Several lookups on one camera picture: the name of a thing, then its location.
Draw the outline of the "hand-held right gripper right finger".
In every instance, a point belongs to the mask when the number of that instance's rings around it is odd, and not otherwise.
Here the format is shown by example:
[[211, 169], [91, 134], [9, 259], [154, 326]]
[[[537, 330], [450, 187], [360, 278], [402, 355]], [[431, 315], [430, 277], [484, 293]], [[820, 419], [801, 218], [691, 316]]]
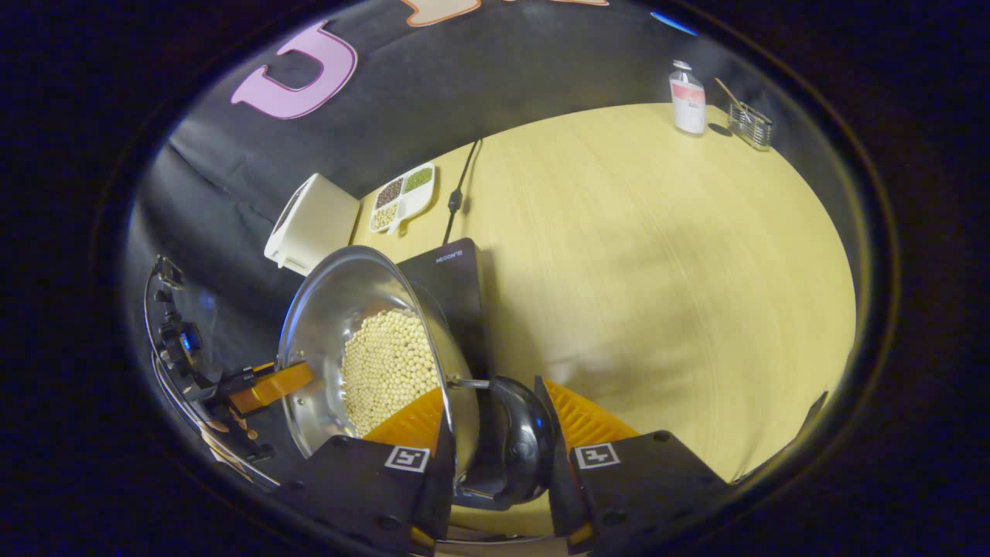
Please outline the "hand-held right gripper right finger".
[[549, 514], [569, 553], [628, 554], [667, 544], [731, 496], [731, 484], [675, 434], [639, 434], [544, 378], [534, 391], [554, 424]]

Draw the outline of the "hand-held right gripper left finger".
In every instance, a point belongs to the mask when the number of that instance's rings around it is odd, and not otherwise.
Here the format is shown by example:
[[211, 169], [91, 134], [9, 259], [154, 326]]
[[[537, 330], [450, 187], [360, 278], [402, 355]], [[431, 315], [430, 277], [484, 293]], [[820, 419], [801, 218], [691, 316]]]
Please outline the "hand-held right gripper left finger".
[[455, 436], [443, 390], [391, 419], [421, 419], [434, 447], [333, 435], [275, 489], [280, 504], [372, 554], [434, 554], [448, 532]]

